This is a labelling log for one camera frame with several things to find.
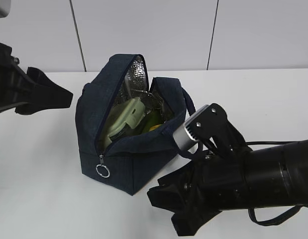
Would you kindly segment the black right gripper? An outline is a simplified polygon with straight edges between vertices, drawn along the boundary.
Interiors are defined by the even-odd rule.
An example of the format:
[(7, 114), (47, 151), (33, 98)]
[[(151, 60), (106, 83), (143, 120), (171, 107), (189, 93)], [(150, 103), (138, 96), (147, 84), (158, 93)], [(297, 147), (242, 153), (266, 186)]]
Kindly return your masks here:
[(190, 164), (158, 179), (147, 196), (152, 206), (174, 212), (172, 224), (178, 236), (194, 236), (222, 211), (251, 209), (252, 198), (246, 180), (245, 158), (251, 152), (247, 143), (229, 147), (211, 146), (183, 156)]

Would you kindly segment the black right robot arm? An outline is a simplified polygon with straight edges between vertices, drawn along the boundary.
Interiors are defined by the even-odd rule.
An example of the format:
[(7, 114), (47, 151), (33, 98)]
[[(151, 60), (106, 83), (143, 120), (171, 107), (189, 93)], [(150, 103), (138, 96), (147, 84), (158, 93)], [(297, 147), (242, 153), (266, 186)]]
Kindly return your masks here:
[(201, 151), (160, 178), (147, 196), (153, 207), (173, 213), (179, 236), (193, 236), (232, 210), (247, 210), (260, 226), (278, 226), (308, 208), (308, 139), (258, 150), (244, 147), (232, 159)]

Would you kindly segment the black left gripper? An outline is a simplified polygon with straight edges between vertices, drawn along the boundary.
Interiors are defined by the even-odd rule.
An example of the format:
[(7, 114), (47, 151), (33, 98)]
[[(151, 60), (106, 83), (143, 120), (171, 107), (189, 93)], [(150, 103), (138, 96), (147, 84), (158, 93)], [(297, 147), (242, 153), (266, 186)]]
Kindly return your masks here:
[(73, 93), (51, 81), (38, 68), (28, 67), (27, 76), (35, 82), (29, 96), (29, 78), (19, 68), (19, 58), (12, 48), (0, 43), (0, 113), (15, 108), (19, 115), (71, 106)]

